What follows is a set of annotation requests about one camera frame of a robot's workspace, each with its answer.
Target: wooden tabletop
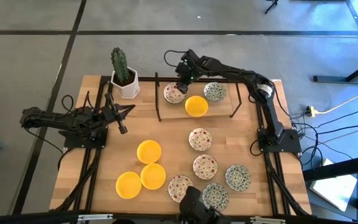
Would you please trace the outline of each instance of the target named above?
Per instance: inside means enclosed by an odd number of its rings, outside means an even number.
[[[84,76],[77,107],[82,105],[87,91],[90,91],[91,99],[96,98],[100,78],[100,76]],[[282,83],[277,80],[275,84],[280,101],[284,108],[287,108]],[[155,83],[140,82],[139,85],[140,93],[133,100],[121,99],[114,90],[113,97],[116,103],[135,104],[136,107],[124,121],[128,129],[127,134],[120,134],[116,123],[109,125],[108,142],[102,150],[99,163],[92,212],[178,214],[179,203],[168,196],[167,188],[170,179],[180,174],[187,175],[201,191],[210,183],[222,184],[229,192],[229,205],[223,210],[225,215],[272,215],[263,156],[254,157],[249,152],[250,144],[257,139],[258,122],[256,107],[248,102],[248,91],[244,85],[239,85],[242,106],[233,118],[217,116],[163,119],[162,122],[158,121],[155,112]],[[229,84],[226,97],[231,97],[232,109],[234,109],[238,105],[235,84]],[[275,104],[278,119],[286,128],[290,128],[288,117],[277,106],[277,101]],[[193,160],[201,154],[192,149],[188,142],[189,133],[195,128],[207,128],[214,137],[212,147],[204,152],[215,157],[219,164],[218,174],[211,180],[201,180],[193,173]],[[158,190],[147,190],[142,187],[136,198],[122,199],[116,193],[116,180],[126,171],[140,174],[145,164],[137,159],[136,150],[137,146],[147,139],[156,140],[161,145],[162,156],[157,163],[165,168],[167,180]],[[63,158],[50,208],[59,206],[77,184],[84,151],[84,149],[74,149]],[[258,152],[257,144],[254,146],[254,152]],[[286,186],[303,209],[311,213],[298,159],[289,153],[280,155]],[[242,164],[251,174],[251,185],[244,192],[235,192],[225,183],[226,169],[233,164]],[[85,207],[88,186],[86,185],[84,189],[81,208]],[[283,213],[277,186],[276,195],[278,210]]]

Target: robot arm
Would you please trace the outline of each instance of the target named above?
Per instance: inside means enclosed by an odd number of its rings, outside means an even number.
[[[177,86],[182,93],[186,93],[188,85],[203,75],[207,77],[221,76],[229,81],[245,84],[250,96],[261,105],[264,112],[267,122],[267,141],[271,144],[280,144],[285,130],[283,124],[277,119],[273,104],[275,86],[268,78],[254,71],[223,65],[215,58],[207,56],[199,58],[192,50],[183,54],[181,60],[182,62],[178,64],[175,71],[180,77]]]
[[[135,105],[121,106],[114,103],[110,93],[105,94],[105,97],[106,106],[100,110],[85,106],[86,100],[83,107],[65,114],[43,111],[37,107],[24,109],[20,123],[25,129],[39,127],[59,129],[59,133],[66,137],[65,147],[104,147],[107,125],[117,121],[121,134],[127,133],[128,130],[122,121],[135,107]]]

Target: white pot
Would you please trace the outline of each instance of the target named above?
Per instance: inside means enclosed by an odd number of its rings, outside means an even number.
[[[128,84],[124,87],[119,86],[113,82],[114,75],[116,74],[116,71],[112,71],[111,83],[118,90],[118,93],[122,99],[133,99],[140,92],[139,79],[137,78],[137,71],[135,71],[134,69],[132,69],[130,67],[127,67],[127,68],[128,68],[128,70],[135,73],[134,82],[132,82],[131,84]]]

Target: white cable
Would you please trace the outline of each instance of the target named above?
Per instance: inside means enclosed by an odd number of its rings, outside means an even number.
[[[350,101],[356,99],[357,97],[358,97],[358,95],[357,95],[357,96],[353,96],[352,98],[346,100],[345,102],[341,103],[340,105],[337,105],[337,106],[335,106],[335,107],[333,107],[333,108],[331,108],[331,109],[329,109],[329,110],[327,110],[327,111],[322,111],[322,112],[320,112],[320,111],[314,110],[314,113],[315,113],[315,114],[325,114],[325,113],[331,112],[331,111],[333,111],[333,110],[339,108],[340,106],[343,106],[343,105],[345,105],[346,103],[348,103],[348,102],[350,102]]]

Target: yellow plate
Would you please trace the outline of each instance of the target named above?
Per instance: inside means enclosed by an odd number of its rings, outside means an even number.
[[[192,96],[186,100],[187,113],[193,117],[200,117],[208,111],[208,102],[200,96]]]
[[[159,164],[149,164],[140,173],[140,181],[145,188],[157,190],[165,182],[165,169]]]
[[[137,158],[144,164],[156,162],[161,157],[161,147],[153,140],[146,140],[137,147]]]
[[[121,174],[116,182],[117,194],[124,199],[131,199],[139,194],[142,188],[139,175],[135,172],[125,172]]]

